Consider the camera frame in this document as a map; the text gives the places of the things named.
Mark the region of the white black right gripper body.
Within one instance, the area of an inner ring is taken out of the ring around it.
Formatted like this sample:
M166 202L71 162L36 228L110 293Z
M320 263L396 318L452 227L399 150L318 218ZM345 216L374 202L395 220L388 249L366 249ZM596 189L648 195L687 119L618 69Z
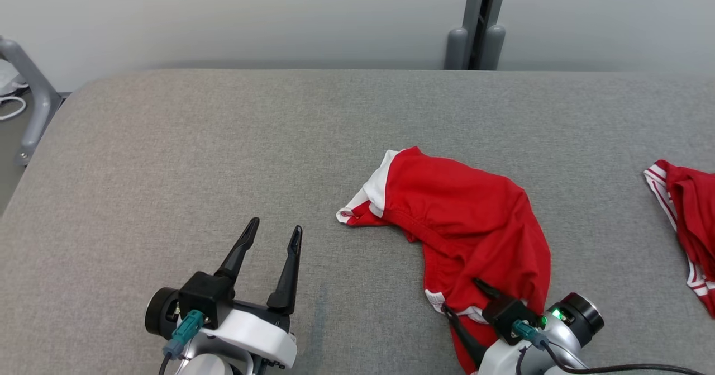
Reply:
M597 308L577 293L570 293L543 313L543 329L536 329L549 341L549 347L561 364L585 369L580 352L603 329ZM572 375L557 366L546 350L539 350L522 337L517 345L508 345L499 337L486 349L476 375Z

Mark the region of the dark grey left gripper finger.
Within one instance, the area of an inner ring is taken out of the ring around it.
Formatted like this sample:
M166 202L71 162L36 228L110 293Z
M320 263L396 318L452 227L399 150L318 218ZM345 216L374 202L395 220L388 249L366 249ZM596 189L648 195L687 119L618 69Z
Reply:
M288 255L276 289L266 302L266 306L272 312L281 315L291 315L295 309L299 266L301 265L302 235L302 227L297 225L288 244Z
M254 244L259 227L260 218L253 217L232 246L232 249L223 260L221 266L215 271L215 276L229 278L232 282L236 281L240 268L242 268L245 255Z

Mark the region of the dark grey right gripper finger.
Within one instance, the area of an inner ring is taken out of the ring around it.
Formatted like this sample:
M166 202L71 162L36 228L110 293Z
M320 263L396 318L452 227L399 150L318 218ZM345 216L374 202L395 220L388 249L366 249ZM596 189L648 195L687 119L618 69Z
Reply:
M495 301L502 296L502 293L498 291L497 288L491 286L480 278L473 278L473 283L491 301Z
M449 322L452 339L454 340L455 354L459 364L462 368L480 368L486 347L463 326L458 314L452 308L448 305L442 305L441 309Z

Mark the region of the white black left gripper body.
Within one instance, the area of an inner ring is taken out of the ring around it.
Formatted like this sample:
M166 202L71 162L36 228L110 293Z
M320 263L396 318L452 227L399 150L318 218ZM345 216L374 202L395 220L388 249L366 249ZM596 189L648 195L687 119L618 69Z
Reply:
M293 368L297 357L295 336L289 331L289 316L270 319L259 307L235 304L219 329L203 327L208 322L193 310L180 317L178 291L162 288L146 307L145 329L166 339L161 369L174 360L179 370L267 370Z

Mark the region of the red garment with white trim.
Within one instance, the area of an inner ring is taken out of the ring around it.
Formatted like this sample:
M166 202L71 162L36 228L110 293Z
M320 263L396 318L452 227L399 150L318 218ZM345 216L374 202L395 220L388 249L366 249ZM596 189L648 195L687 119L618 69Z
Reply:
M485 347L498 337L483 318L489 299L473 278L531 311L546 306L551 251L528 195L507 177L419 148L388 150L336 217L350 227L395 226L420 242L427 300L436 311L447 304Z

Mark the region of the red jersey with striped cuffs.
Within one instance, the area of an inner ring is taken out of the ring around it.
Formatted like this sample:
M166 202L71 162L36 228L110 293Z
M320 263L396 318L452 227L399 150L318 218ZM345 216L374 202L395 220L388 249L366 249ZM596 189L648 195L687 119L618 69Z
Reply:
M660 159L643 175L686 254L686 284L715 319L715 172Z

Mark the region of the white object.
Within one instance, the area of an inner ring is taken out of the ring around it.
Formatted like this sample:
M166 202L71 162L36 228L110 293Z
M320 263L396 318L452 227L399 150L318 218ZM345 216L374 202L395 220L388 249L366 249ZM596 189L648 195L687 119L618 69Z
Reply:
M25 78L9 62L0 59L0 98L10 97L28 87Z

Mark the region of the grey partition post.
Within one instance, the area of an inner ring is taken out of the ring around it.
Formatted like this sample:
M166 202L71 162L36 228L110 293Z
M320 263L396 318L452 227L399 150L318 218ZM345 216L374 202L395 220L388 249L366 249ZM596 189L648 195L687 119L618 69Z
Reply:
M462 26L447 37L445 70L498 69L506 28L498 23L503 0L466 0Z

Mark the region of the grey tubular metal frame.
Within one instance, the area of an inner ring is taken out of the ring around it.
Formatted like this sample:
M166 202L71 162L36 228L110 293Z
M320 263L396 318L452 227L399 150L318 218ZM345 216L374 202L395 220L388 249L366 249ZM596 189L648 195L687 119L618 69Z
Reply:
M26 80L34 102L25 134L21 138L20 148L15 154L15 164L25 167L28 166L48 124L61 106L63 97L54 89L19 43L0 36L0 55Z

